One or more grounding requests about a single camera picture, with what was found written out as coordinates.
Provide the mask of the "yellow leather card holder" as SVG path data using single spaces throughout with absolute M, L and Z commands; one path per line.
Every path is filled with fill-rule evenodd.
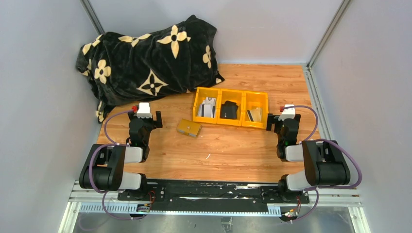
M 202 125 L 187 119 L 181 119 L 177 125 L 177 131 L 181 134 L 196 138 L 198 137 Z

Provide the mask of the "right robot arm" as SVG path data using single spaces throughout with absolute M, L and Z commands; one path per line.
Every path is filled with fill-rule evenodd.
M 271 113 L 267 116 L 268 131 L 277 134 L 276 153 L 283 162 L 303 162 L 304 170 L 283 175 L 274 190 L 264 191 L 263 196 L 275 194 L 282 202 L 291 202 L 303 191 L 319 186 L 347 185 L 351 174 L 343 153 L 335 142 L 303 141 L 298 143 L 300 115 L 281 119 Z

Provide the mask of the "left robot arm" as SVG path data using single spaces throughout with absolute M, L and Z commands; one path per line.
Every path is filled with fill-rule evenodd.
M 126 113 L 130 119 L 126 142 L 92 145 L 79 175 L 79 185 L 98 193 L 121 191 L 129 198 L 144 200 L 151 195 L 146 176 L 126 172 L 124 167 L 147 160 L 150 134 L 163 127 L 162 115 L 160 111 L 149 117 L 132 110 Z

